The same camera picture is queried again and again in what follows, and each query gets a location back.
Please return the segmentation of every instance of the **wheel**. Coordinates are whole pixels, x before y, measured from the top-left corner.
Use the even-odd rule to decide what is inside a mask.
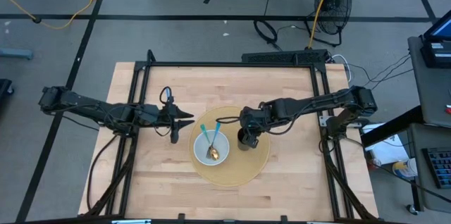
[[[413,214],[413,215],[418,215],[418,211],[415,210],[415,206],[414,205],[407,205],[406,209],[408,210],[409,213]]]
[[[12,86],[9,86],[8,90],[6,90],[6,93],[8,93],[8,95],[14,94],[14,88]]]

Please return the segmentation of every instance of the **table leg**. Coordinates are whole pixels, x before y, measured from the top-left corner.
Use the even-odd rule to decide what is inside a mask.
[[[369,147],[375,143],[381,142],[389,136],[407,129],[411,123],[423,123],[423,113],[421,112],[420,105],[401,116],[386,122],[384,125],[363,134],[362,144],[364,147]]]

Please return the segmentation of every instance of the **black fan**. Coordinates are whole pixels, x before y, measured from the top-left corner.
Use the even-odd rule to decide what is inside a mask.
[[[320,0],[315,0],[315,10],[319,6]],[[341,32],[346,26],[351,14],[352,0],[324,0],[321,5],[317,20],[318,27],[322,32],[330,35],[338,34],[339,43],[334,44],[321,39],[314,38],[318,42],[338,46],[341,44]]]

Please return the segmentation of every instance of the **wooden table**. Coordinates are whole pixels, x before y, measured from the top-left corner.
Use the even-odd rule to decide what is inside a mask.
[[[109,103],[127,101],[133,66],[134,63],[116,64]],[[331,92],[348,87],[342,65],[327,65],[327,73]],[[165,86],[172,88],[175,103],[194,114],[194,119],[218,106],[256,108],[261,101],[313,96],[310,72],[304,68],[152,67],[146,103],[160,105],[159,94]],[[174,219],[185,213],[186,219],[280,220],[281,215],[287,215],[288,220],[333,220],[326,168],[318,150],[316,116],[301,116],[289,133],[271,135],[265,168],[253,181],[239,187],[215,186],[196,173],[188,151],[194,124],[180,131],[177,144],[171,144],[168,136],[161,138],[153,129],[141,129],[125,217]],[[357,130],[350,129],[347,135],[360,140]],[[94,156],[111,137],[110,130],[100,129]],[[349,186],[369,212],[377,216],[362,148],[345,140],[341,145]],[[111,181],[117,147],[118,140],[97,162],[92,176],[92,204]],[[336,187],[343,206],[342,193]],[[121,191],[120,186],[114,213]],[[344,207],[340,210],[345,216]],[[85,189],[80,213],[86,211]]]

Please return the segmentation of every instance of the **keyboard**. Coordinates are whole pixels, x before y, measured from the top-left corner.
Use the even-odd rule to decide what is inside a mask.
[[[439,189],[451,189],[451,147],[422,149]]]
[[[328,60],[326,49],[308,49],[303,51],[263,52],[243,54],[242,62],[246,63],[325,63]]]

